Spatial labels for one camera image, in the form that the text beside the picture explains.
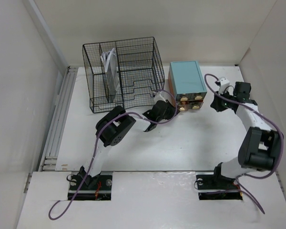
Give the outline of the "grey booklet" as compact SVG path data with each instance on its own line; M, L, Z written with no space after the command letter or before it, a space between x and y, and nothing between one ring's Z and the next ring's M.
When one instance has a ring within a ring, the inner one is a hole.
M103 52L100 56L105 73L105 93L109 103L115 99L117 91L120 89L120 79L118 74L118 60L115 48Z

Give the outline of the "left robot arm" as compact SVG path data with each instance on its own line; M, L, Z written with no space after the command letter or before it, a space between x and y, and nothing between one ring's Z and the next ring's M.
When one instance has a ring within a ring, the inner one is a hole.
M78 175L86 189L97 185L102 165L111 148L120 143L131 129L148 133L160 124L166 124L178 115L179 109L169 101L159 100L152 109L138 114L117 106L96 124L96 143L92 157L81 166Z

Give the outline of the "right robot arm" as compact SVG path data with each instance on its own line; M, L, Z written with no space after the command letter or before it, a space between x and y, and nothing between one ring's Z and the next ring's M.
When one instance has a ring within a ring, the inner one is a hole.
M251 85L236 82L234 91L229 93L229 80L216 80L219 90L214 93L211 107L217 112L231 109L242 121L246 135L239 148L238 156L220 163L217 173L212 174L211 182L217 188L226 185L229 179L251 176L253 171L268 171L263 179L271 176L277 169L284 150L284 136L271 120L260 114L257 102L250 98Z

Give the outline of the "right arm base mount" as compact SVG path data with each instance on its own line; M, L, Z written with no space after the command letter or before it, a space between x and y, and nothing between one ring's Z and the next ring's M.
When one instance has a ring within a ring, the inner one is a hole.
M196 175L199 200L243 200L239 186L233 178L222 178L215 174Z

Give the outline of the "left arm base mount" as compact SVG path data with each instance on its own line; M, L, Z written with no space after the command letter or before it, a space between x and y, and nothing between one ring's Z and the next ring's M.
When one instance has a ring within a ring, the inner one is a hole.
M93 179L90 185L84 183L74 200L110 201L112 197L112 178L112 172L101 173ZM69 182L67 198L71 200L82 178L79 174L69 174L66 179Z

